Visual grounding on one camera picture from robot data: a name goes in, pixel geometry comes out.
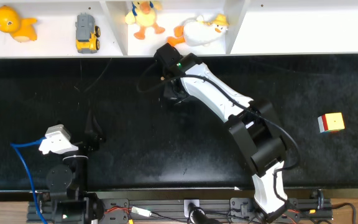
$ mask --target toy truck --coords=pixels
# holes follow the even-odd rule
[[[95,25],[94,17],[81,13],[75,22],[76,47],[78,53],[92,54],[100,49],[100,28]]]

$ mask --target black table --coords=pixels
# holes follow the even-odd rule
[[[284,172],[287,188],[358,188],[358,55],[204,58],[233,89],[269,99],[300,145],[299,168]],[[90,190],[151,188],[252,189],[237,161],[237,146],[221,120],[201,102],[172,106],[162,90],[136,92],[151,58],[0,60],[0,190],[29,190],[10,142],[35,141],[64,124],[82,138],[91,107],[107,136],[89,156]],[[154,70],[142,86],[159,81]],[[317,117],[342,112],[346,129],[320,134]],[[37,189],[61,163],[37,147],[21,149]],[[294,160],[290,152],[288,162]]]

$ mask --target cube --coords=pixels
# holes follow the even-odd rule
[[[340,131],[345,129],[342,113],[329,113],[318,117],[320,133]]]

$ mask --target plush duck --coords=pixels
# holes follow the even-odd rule
[[[219,14],[212,22],[205,22],[203,16],[196,19],[188,19],[183,26],[175,28],[175,37],[168,37],[167,42],[171,46],[185,43],[191,47],[203,45],[207,47],[210,43],[221,38],[227,31],[229,24],[226,16]]]
[[[156,34],[162,34],[165,31],[163,27],[159,27],[155,22],[157,15],[154,9],[161,10],[161,3],[154,1],[132,1],[132,11],[125,17],[125,22],[128,25],[136,23],[140,26],[140,31],[134,34],[137,39],[145,39],[144,34],[148,27],[153,27]]]
[[[37,22],[34,18],[22,19],[11,7],[0,7],[0,31],[10,33],[18,42],[37,40],[37,34],[32,24]]]

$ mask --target toy truck wheel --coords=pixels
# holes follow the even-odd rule
[[[100,49],[100,42],[98,39],[96,39],[96,50]]]
[[[98,26],[95,26],[94,27],[94,34],[97,36],[97,37],[100,37],[100,28]]]

